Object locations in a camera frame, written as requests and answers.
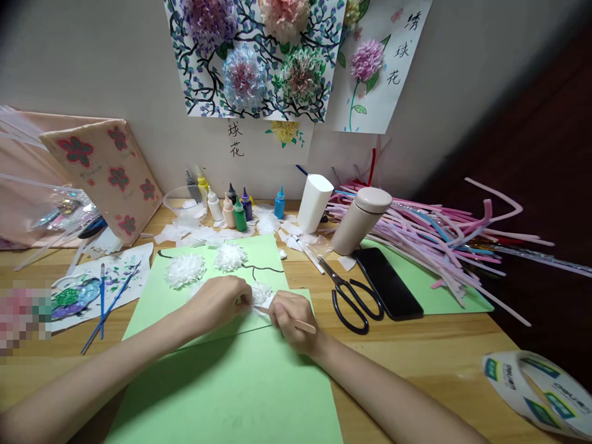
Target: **tape roll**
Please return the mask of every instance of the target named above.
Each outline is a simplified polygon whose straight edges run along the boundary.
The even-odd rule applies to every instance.
[[[592,397],[563,369],[529,351],[483,356],[498,395],[526,421],[547,432],[592,442]]]

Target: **beige thermos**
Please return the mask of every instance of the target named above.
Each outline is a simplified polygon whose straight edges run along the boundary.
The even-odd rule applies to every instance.
[[[341,256],[352,254],[392,203],[391,195],[380,188],[367,187],[358,191],[333,235],[333,251]]]

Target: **white wall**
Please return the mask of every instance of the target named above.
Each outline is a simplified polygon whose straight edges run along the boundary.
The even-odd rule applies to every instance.
[[[272,198],[280,185],[301,196],[304,175],[290,165],[240,169],[216,165],[227,149],[207,118],[189,118],[160,0],[19,0],[0,47],[0,103],[40,112],[127,119],[163,191],[184,184],[196,163],[220,195],[247,186]],[[381,160],[382,185],[409,196],[504,92],[560,46],[586,0],[434,0]],[[308,165],[334,183],[363,169],[375,136],[317,125]]]

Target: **blue paintbrush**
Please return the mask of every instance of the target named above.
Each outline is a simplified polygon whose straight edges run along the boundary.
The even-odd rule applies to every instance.
[[[105,317],[105,264],[101,264],[101,319],[103,319],[104,317]],[[101,339],[103,339],[103,336],[105,336],[105,323],[101,324]]]
[[[138,264],[134,267],[134,271],[126,279],[123,287],[121,287],[121,290],[119,290],[119,293],[117,293],[117,296],[115,296],[115,299],[113,299],[113,302],[109,306],[109,309],[107,310],[107,312],[105,313],[105,315],[104,316],[101,316],[101,320],[99,321],[99,325],[97,325],[97,327],[95,328],[94,332],[92,332],[92,334],[91,334],[90,338],[88,339],[88,341],[86,341],[86,344],[84,345],[82,351],[80,352],[81,355],[84,355],[85,351],[88,349],[88,347],[90,346],[90,344],[93,341],[94,337],[96,336],[97,331],[99,331],[99,329],[101,328],[101,326],[107,320],[107,317],[109,316],[109,313],[111,313],[111,310],[115,306],[115,303],[119,299],[119,296],[121,296],[121,294],[128,287],[128,284],[130,283],[131,278],[138,272],[138,267],[140,267],[140,264],[141,263],[142,263],[142,261],[138,262]]]

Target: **black scissor handle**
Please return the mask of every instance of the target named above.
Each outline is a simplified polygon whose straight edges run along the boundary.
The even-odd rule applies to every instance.
[[[353,311],[356,312],[356,314],[358,315],[358,317],[362,320],[362,322],[364,322],[364,327],[360,328],[360,327],[356,327],[355,325],[351,324],[347,319],[345,319],[345,317],[341,314],[341,310],[339,309],[339,305],[337,304],[337,292],[339,291],[339,295],[345,299],[345,301],[348,303],[348,305],[353,309]],[[341,322],[343,322],[343,325],[345,325],[347,328],[349,328],[349,330],[353,331],[354,333],[357,334],[368,334],[368,332],[370,331],[370,326],[368,325],[368,320],[366,319],[366,317],[364,316],[364,314],[360,311],[360,309],[358,308],[357,305],[355,305],[351,299],[349,299],[345,293],[343,291],[341,291],[341,289],[339,287],[336,287],[336,290],[331,290],[331,295],[333,296],[333,308],[335,308],[335,312],[337,313],[337,317],[341,320]]]
[[[372,297],[372,299],[374,299],[374,302],[376,302],[376,305],[378,306],[378,314],[374,314],[373,312],[370,311],[368,306],[362,301],[362,299],[360,299],[360,297],[353,290],[353,288],[350,284],[353,284],[356,287],[360,287],[361,289],[366,291]],[[364,285],[361,282],[358,282],[354,279],[350,279],[350,282],[349,283],[346,282],[346,285],[347,285],[348,289],[350,290],[351,294],[353,294],[353,296],[356,298],[356,301],[358,301],[358,303],[362,307],[362,310],[364,310],[366,312],[366,314],[368,316],[370,316],[371,319],[373,319],[375,321],[380,321],[380,320],[382,320],[382,318],[384,318],[384,307],[382,306],[382,301],[380,300],[380,298],[377,296],[377,294],[371,288],[367,287],[366,285]]]

